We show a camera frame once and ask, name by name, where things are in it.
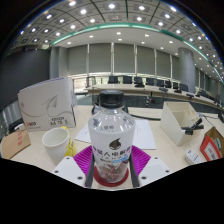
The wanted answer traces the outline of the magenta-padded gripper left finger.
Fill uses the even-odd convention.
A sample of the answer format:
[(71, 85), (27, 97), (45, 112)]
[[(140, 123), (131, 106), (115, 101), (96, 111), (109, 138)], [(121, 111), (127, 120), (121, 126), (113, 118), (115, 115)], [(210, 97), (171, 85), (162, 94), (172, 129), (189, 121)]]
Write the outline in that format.
[(52, 173), (81, 187), (90, 188), (94, 175), (92, 147), (86, 147), (74, 157), (66, 156)]

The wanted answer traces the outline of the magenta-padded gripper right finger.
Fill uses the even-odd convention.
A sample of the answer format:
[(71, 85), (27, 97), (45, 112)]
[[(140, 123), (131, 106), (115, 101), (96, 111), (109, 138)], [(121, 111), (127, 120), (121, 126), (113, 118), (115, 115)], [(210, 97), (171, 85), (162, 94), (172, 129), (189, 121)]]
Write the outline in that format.
[(129, 158), (131, 181), (134, 187), (143, 187), (172, 173), (172, 170), (157, 156), (132, 147)]

